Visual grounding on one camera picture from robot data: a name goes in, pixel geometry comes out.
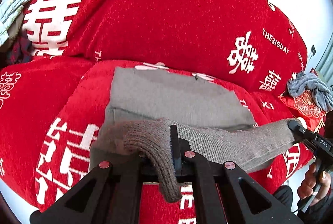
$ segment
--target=hand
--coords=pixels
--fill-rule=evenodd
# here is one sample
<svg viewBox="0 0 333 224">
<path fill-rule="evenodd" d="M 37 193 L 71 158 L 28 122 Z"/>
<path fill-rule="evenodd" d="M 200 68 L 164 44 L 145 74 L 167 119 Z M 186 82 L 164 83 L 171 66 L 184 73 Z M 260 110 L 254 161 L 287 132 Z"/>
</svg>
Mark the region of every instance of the hand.
<svg viewBox="0 0 333 224">
<path fill-rule="evenodd" d="M 309 170 L 305 174 L 305 179 L 302 181 L 301 186 L 297 189 L 297 193 L 301 200 L 305 199 L 312 195 L 313 190 L 312 188 L 316 184 L 316 177 L 314 177 L 314 172 L 316 171 L 316 163 L 311 164 Z M 310 204 L 310 206 L 315 205 L 320 200 L 322 200 L 328 193 L 329 189 L 331 188 L 331 176 L 327 172 L 322 172 L 320 174 L 319 180 L 322 184 L 321 188 L 318 191 L 318 194 Z"/>
</svg>

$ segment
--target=red bedding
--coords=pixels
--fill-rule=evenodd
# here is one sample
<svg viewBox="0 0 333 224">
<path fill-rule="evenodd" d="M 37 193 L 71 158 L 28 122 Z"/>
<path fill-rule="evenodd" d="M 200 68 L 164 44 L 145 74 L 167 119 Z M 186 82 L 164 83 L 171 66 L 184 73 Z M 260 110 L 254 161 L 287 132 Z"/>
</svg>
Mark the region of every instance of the red bedding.
<svg viewBox="0 0 333 224">
<path fill-rule="evenodd" d="M 0 158 L 4 159 L 6 171 L 2 179 L 41 211 L 52 205 L 88 172 L 89 148 L 97 139 L 98 130 L 103 124 L 111 81 L 117 66 L 136 67 L 143 71 L 164 68 L 166 71 L 197 75 L 217 83 L 235 91 L 242 105 L 252 112 L 259 126 L 292 117 L 283 103 L 269 93 L 256 93 L 252 96 L 240 86 L 207 75 L 133 61 L 103 61 L 92 67 L 90 62 L 86 63 L 78 58 L 41 58 L 28 64 L 9 66 L 1 71 L 1 75 L 5 72 L 21 74 L 10 92 L 11 97 L 6 99 L 0 110 L 1 118 L 6 124 L 14 126 L 7 127 L 6 135 L 0 140 L 0 148 L 4 148 L 4 154 L 0 155 Z M 49 82 L 46 83 L 44 78 L 36 74 L 39 72 L 43 77 L 48 77 Z M 38 95 L 49 94 L 50 97 L 35 101 L 29 112 L 21 114 L 22 123 L 15 123 L 20 105 L 22 108 L 26 105 L 19 100 L 33 90 L 37 90 Z M 302 144 L 298 144 L 276 157 L 267 169 L 250 175 L 273 193 L 310 158 L 311 153 Z M 142 199 L 141 223 L 157 224 L 161 218 L 164 222 L 171 223 L 174 216 L 168 219 L 163 213 L 164 206 L 159 206 L 155 215 L 148 213 L 152 201 L 159 200 L 164 203 L 156 187 L 145 186 Z M 180 203 L 165 206 L 177 209 Z"/>
<path fill-rule="evenodd" d="M 32 0 L 24 23 L 36 56 L 163 62 L 274 95 L 307 58 L 269 0 Z"/>
</svg>

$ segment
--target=gray towel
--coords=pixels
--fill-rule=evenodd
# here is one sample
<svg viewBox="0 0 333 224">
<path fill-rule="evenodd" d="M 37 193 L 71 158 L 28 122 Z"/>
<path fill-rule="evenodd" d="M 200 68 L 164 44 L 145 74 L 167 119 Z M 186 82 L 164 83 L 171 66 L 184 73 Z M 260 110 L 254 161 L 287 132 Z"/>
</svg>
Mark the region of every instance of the gray towel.
<svg viewBox="0 0 333 224">
<path fill-rule="evenodd" d="M 314 103 L 322 110 L 333 110 L 333 96 L 327 85 L 314 73 L 300 72 L 294 80 L 288 80 L 288 93 L 291 97 L 299 97 L 305 89 L 312 91 Z"/>
<path fill-rule="evenodd" d="M 290 120 L 233 133 L 183 124 L 177 124 L 177 130 L 180 138 L 189 141 L 193 151 L 204 155 L 208 160 L 217 163 L 231 160 L 248 172 L 255 171 L 295 143 L 287 125 Z M 160 181 L 159 189 L 165 200 L 178 201 L 181 192 L 174 175 L 170 149 L 170 126 L 174 122 L 163 118 L 121 122 L 116 125 L 108 122 L 105 120 L 98 140 L 90 148 L 90 166 L 95 167 L 99 162 L 108 160 L 108 156 L 113 153 L 126 156 L 142 151 L 156 168 Z"/>
<path fill-rule="evenodd" d="M 169 118 L 189 126 L 230 131 L 255 124 L 234 92 L 201 78 L 164 70 L 116 68 L 107 109 L 114 121 L 122 117 Z"/>
</svg>

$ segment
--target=silver bolt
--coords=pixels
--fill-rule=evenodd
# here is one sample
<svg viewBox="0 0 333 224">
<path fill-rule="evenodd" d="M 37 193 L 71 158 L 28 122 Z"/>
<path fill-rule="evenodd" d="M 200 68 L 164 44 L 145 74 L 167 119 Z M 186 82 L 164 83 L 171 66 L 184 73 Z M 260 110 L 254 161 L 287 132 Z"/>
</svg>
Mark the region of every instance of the silver bolt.
<svg viewBox="0 0 333 224">
<path fill-rule="evenodd" d="M 187 151 L 185 152 L 185 156 L 188 157 L 188 158 L 192 158 L 195 156 L 195 152 L 193 151 Z"/>
<path fill-rule="evenodd" d="M 226 167 L 227 169 L 234 169 L 236 167 L 236 165 L 234 162 L 228 161 L 224 164 L 224 167 Z"/>
<path fill-rule="evenodd" d="M 110 163 L 108 161 L 102 161 L 100 164 L 99 164 L 99 167 L 101 169 L 107 169 L 108 167 L 110 167 Z"/>
</svg>

